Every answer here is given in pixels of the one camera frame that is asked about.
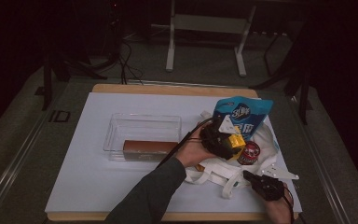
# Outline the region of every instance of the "transparent plastic box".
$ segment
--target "transparent plastic box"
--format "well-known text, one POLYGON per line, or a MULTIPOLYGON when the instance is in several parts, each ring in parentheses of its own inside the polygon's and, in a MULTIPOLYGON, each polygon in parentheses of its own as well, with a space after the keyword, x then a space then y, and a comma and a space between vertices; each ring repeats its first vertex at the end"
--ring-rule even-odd
POLYGON ((181 140, 182 121, 178 116, 114 114, 103 144, 112 161, 160 161, 164 152, 125 152, 126 140, 175 142, 181 140))

